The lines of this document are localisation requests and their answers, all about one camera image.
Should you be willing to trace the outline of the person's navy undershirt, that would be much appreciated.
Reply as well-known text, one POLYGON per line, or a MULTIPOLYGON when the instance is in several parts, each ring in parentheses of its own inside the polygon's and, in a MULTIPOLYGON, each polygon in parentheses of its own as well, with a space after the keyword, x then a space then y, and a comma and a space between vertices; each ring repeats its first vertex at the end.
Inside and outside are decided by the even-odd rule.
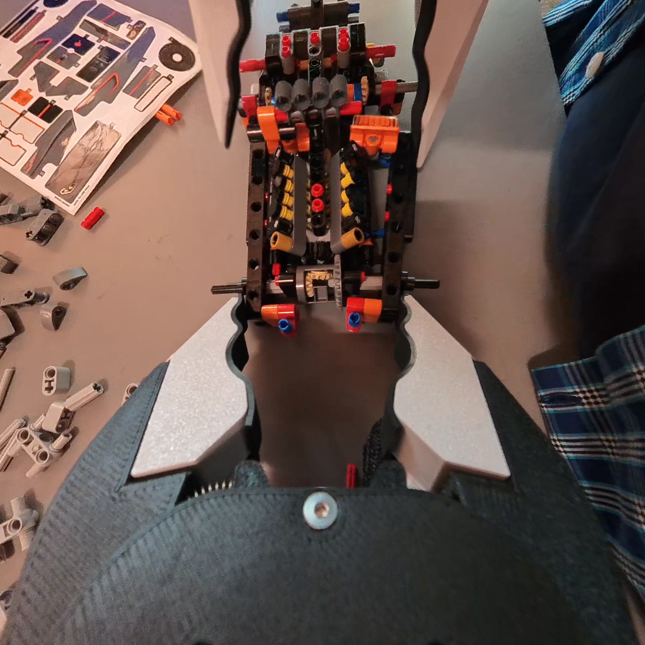
POLYGON ((644 82, 608 75, 571 108, 550 237, 578 355, 644 324, 644 82))

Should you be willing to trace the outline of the person in plaid shirt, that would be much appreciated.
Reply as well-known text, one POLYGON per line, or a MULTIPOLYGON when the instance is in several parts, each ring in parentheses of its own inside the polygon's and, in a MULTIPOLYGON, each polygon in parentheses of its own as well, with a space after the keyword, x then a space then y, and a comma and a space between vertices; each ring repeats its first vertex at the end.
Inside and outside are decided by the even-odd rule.
MULTIPOLYGON (((566 121, 576 101, 606 76, 644 82, 643 1, 563 1, 543 24, 566 121)), ((552 178, 548 242, 560 282, 550 237, 551 188, 552 178)), ((573 338, 576 347, 574 329, 573 338)), ((532 379, 554 447, 644 598, 644 324, 602 343, 590 357, 576 349, 574 361, 536 368, 532 379)))

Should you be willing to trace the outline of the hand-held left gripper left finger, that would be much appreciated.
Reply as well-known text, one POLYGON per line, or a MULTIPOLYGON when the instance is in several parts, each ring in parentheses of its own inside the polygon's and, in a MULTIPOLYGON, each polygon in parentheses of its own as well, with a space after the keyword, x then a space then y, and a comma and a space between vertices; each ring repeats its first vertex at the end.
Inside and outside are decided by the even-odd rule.
POLYGON ((167 362, 132 477, 196 469, 228 477, 242 461, 259 460, 261 424, 250 380, 246 302, 230 298, 167 362))

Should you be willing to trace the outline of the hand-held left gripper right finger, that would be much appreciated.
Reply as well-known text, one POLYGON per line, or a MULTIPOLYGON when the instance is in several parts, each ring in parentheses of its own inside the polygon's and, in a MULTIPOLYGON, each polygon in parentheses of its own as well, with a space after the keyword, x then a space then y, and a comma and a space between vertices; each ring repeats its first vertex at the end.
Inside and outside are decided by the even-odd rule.
POLYGON ((453 473, 505 481, 503 448, 471 354, 412 296, 400 331, 410 357, 393 389, 393 455, 408 488, 438 491, 453 473))

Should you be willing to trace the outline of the lego sticker sheet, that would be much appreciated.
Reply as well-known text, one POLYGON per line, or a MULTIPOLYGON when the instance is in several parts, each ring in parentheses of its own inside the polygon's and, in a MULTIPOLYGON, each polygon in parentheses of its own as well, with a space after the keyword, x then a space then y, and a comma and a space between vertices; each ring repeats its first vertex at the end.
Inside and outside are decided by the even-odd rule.
POLYGON ((122 1, 1 2, 1 169, 76 214, 202 69, 198 46, 122 1))

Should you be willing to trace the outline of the pile of dark grey lego pieces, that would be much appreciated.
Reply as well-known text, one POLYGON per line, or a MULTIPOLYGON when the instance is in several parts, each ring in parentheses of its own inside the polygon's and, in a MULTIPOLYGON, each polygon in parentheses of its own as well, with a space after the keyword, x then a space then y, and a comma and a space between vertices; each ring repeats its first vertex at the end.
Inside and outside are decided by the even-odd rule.
MULTIPOLYGON (((12 203, 6 194, 1 194, 1 225, 20 223, 33 219, 25 237, 38 246, 46 246, 53 238, 64 221, 64 217, 53 209, 53 202, 38 197, 23 205, 12 203)), ((61 291, 74 289, 87 273, 82 268, 72 268, 62 271, 53 278, 61 291)), ((13 315, 9 310, 36 307, 40 308, 40 319, 43 327, 57 331, 67 315, 68 306, 62 302, 50 301, 50 295, 37 288, 1 288, 1 355, 8 344, 17 335, 13 315)))

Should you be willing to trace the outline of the lego car chassis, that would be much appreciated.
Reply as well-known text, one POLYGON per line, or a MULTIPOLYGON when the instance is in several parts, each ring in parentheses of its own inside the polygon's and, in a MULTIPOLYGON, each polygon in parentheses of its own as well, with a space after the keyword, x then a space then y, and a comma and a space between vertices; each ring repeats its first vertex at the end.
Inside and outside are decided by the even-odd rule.
POLYGON ((251 2, 238 12, 227 72, 257 75, 246 93, 232 81, 225 122, 229 137, 235 110, 250 144, 246 276, 211 293, 240 295, 286 337, 314 304, 334 303, 351 334, 394 321, 406 279, 392 189, 410 134, 397 118, 404 90, 376 67, 396 47, 368 42, 359 2, 308 1, 278 12, 262 56, 241 60, 251 2))

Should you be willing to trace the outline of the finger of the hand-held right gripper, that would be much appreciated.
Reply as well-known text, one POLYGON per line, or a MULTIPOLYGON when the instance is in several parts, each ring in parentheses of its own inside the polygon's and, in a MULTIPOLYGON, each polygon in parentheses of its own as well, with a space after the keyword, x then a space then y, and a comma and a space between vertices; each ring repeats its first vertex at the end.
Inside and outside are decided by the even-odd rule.
POLYGON ((437 137, 488 1, 416 1, 415 35, 421 38, 423 70, 428 89, 417 90, 421 101, 417 168, 426 162, 437 137))
POLYGON ((252 2, 189 1, 189 9, 215 129, 229 148, 241 94, 241 52, 252 26, 252 2))

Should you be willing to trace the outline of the pile of light grey lego connectors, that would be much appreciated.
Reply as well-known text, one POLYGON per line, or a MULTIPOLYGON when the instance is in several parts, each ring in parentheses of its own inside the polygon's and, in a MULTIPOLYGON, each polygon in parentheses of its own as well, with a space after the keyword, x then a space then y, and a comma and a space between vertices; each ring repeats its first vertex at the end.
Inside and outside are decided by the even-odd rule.
POLYGON ((41 415, 10 427, 1 448, 1 523, 17 526, 14 510, 36 513, 35 523, 21 533, 27 547, 80 455, 139 383, 114 389, 102 381, 53 394, 40 405, 41 415))

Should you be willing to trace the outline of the black lego side beam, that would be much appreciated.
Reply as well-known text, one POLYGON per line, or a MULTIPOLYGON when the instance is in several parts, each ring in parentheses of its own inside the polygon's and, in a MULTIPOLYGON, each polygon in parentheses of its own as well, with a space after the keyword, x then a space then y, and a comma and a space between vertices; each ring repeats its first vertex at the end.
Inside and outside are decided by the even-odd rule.
POLYGON ((404 252, 414 236, 417 189, 417 140, 393 116, 355 116, 350 144, 341 162, 343 221, 368 214, 369 164, 388 162, 383 224, 363 233, 358 248, 376 253, 361 269, 345 271, 345 325, 358 333, 366 324, 393 322, 405 295, 436 290, 440 281, 415 278, 403 268, 404 252))

